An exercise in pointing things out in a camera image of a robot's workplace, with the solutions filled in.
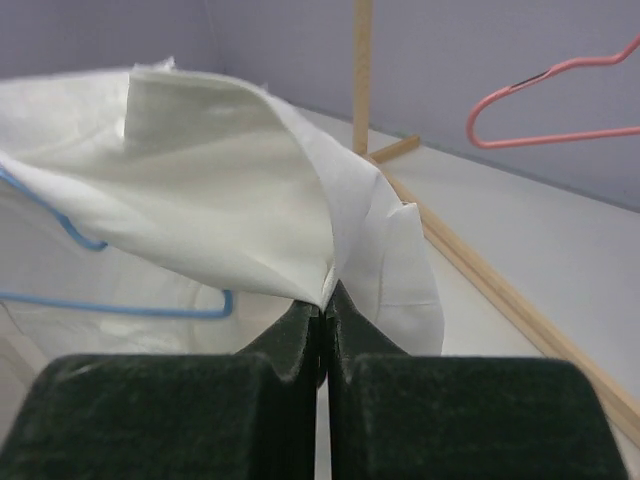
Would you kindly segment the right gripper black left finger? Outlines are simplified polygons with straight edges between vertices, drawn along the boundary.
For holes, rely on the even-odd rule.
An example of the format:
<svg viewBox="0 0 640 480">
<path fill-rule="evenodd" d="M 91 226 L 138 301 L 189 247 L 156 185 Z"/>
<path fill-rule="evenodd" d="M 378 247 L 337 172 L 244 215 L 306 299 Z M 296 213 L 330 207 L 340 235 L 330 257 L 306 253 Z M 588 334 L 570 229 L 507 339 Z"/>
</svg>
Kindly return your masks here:
<svg viewBox="0 0 640 480">
<path fill-rule="evenodd" d="M 227 355 L 71 355 L 35 379 L 5 479 L 310 479 L 320 313 L 293 303 Z"/>
</svg>

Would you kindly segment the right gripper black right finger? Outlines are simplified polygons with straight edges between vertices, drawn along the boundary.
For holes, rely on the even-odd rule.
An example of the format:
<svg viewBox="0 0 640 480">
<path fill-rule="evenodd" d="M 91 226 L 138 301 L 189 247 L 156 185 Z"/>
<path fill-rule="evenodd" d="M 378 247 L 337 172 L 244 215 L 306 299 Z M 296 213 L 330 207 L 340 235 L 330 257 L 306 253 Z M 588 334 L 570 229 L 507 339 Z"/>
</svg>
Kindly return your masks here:
<svg viewBox="0 0 640 480">
<path fill-rule="evenodd" d="M 414 356 L 337 287 L 324 315 L 336 479 L 624 479 L 603 408 L 573 364 Z"/>
</svg>

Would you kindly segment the blue hanger hook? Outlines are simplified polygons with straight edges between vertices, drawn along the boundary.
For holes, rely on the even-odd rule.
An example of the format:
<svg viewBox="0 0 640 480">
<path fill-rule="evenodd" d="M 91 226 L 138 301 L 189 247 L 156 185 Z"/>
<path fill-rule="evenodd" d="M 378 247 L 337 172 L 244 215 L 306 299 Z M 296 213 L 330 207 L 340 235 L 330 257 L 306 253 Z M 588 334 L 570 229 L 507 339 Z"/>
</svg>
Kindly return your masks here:
<svg viewBox="0 0 640 480">
<path fill-rule="evenodd" d="M 222 319 L 233 295 L 124 253 L 1 172 L 1 298 L 142 317 Z"/>
</svg>

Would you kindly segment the white shirt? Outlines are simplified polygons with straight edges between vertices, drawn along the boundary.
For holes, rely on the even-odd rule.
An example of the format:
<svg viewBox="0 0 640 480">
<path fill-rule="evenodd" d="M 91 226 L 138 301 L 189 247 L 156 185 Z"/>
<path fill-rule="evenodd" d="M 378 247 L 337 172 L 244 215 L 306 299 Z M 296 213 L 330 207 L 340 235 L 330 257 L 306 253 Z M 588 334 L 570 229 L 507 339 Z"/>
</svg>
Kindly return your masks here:
<svg viewBox="0 0 640 480">
<path fill-rule="evenodd" d="M 326 309 L 337 287 L 401 348 L 441 352 L 417 206 L 251 83 L 171 63 L 5 80 L 3 170 L 116 249 L 233 295 L 209 320 L 1 298 L 50 358 L 234 352 L 294 300 Z"/>
</svg>

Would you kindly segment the pink wire hanger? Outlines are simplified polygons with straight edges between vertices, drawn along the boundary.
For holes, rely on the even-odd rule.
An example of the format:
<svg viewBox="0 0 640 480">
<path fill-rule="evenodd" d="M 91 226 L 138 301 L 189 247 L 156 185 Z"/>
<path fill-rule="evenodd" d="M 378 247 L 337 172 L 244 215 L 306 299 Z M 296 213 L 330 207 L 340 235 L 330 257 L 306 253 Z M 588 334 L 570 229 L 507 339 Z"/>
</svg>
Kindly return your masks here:
<svg viewBox="0 0 640 480">
<path fill-rule="evenodd" d="M 471 107 L 464 124 L 467 141 L 482 150 L 526 148 L 620 138 L 639 133 L 639 116 L 629 120 L 580 120 L 581 113 L 596 114 L 606 102 L 622 97 L 613 92 L 622 82 L 615 78 L 639 67 L 639 36 L 618 51 L 580 55 L 554 63 L 541 72 L 500 87 Z"/>
</svg>

